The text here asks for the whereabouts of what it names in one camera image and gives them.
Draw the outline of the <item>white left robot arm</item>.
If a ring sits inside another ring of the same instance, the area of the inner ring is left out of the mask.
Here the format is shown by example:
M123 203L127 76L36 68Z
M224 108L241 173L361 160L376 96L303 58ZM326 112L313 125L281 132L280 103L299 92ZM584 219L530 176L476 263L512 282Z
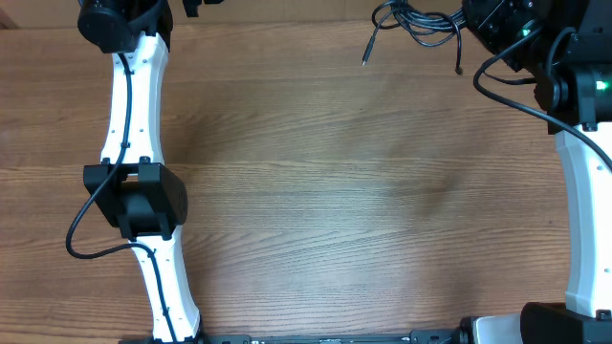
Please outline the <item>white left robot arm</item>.
M173 30L165 0L83 0L77 28L113 59L108 133L99 162L83 168L89 198L73 219L65 246L77 259L134 253L153 316L148 343L203 343L202 317L189 288L182 234L186 186L164 163L162 87ZM73 246L77 226L96 205L124 244L94 253Z

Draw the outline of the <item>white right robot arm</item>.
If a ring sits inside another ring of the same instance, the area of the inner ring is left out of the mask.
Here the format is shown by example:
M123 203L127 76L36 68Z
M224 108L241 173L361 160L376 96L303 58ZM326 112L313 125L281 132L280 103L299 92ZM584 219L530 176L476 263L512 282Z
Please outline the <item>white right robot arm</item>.
M492 53L473 77L484 96L545 120L567 189L570 274L562 303L462 320L456 343L608 343L611 340L611 4L466 1L469 30ZM487 90L481 76L502 60L526 70L539 105Z

